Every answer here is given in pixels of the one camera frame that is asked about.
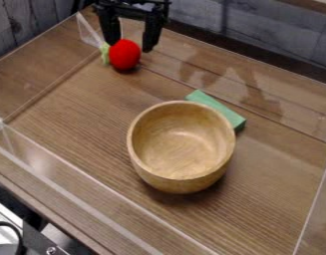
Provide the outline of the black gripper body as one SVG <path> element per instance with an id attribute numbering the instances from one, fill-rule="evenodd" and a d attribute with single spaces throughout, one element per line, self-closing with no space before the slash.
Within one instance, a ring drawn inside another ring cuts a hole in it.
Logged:
<path id="1" fill-rule="evenodd" d="M 98 15 L 144 20 L 147 16 L 167 18 L 169 0 L 96 0 L 94 11 Z"/>

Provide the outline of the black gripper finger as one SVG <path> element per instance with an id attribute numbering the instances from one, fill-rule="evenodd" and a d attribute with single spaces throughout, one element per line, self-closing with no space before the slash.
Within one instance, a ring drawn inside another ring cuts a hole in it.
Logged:
<path id="1" fill-rule="evenodd" d="M 120 20 L 113 8 L 98 11 L 98 20 L 105 42 L 113 46 L 121 39 Z"/>
<path id="2" fill-rule="evenodd" d="M 145 16 L 145 29 L 143 33 L 143 51 L 148 53 L 159 42 L 163 29 L 163 14 L 152 12 Z"/>

